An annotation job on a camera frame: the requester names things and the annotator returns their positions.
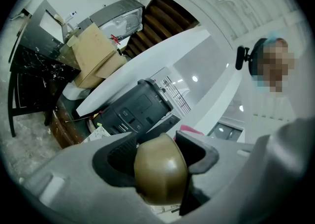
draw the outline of window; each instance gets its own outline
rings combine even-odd
[[[240,137],[242,131],[224,124],[217,123],[214,128],[210,131],[208,136],[212,138],[229,140],[236,142]]]

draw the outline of black marble table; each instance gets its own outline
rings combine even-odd
[[[53,25],[60,25],[62,39],[55,38],[41,27],[44,15],[52,18]],[[56,24],[53,19],[55,15],[57,12],[47,0],[44,0],[20,34],[20,41],[11,63],[8,89],[8,117],[13,137],[14,116],[47,111],[45,125],[49,125],[63,89],[81,71],[72,48],[64,42],[67,34],[66,25]],[[47,81],[56,82],[58,87],[51,97],[47,96]],[[14,92],[16,108],[12,107]]]

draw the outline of pink object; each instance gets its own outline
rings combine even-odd
[[[197,130],[195,130],[195,129],[193,129],[192,127],[189,127],[189,126],[187,126],[187,125],[181,125],[180,130],[181,130],[181,131],[189,131],[189,132],[192,132],[192,133],[197,133],[197,134],[199,134],[199,135],[204,135],[204,133],[199,132],[199,131],[197,131]]]

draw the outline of black chair leg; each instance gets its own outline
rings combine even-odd
[[[58,87],[57,91],[54,94],[53,100],[52,100],[52,109],[48,111],[46,118],[45,118],[45,126],[50,125],[51,119],[53,117],[53,111],[56,107],[57,101],[61,94],[63,93],[64,88],[66,87],[67,82],[61,83],[60,86]]]
[[[12,72],[10,76],[9,82],[9,90],[8,90],[8,117],[9,117],[9,124],[12,137],[15,137],[15,130],[13,124],[13,92],[16,86],[17,81],[17,73]]]

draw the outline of person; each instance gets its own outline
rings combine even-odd
[[[282,93],[288,86],[288,76],[294,70],[295,59],[288,52],[288,43],[283,38],[272,35],[261,38],[253,48],[251,75],[258,89]]]

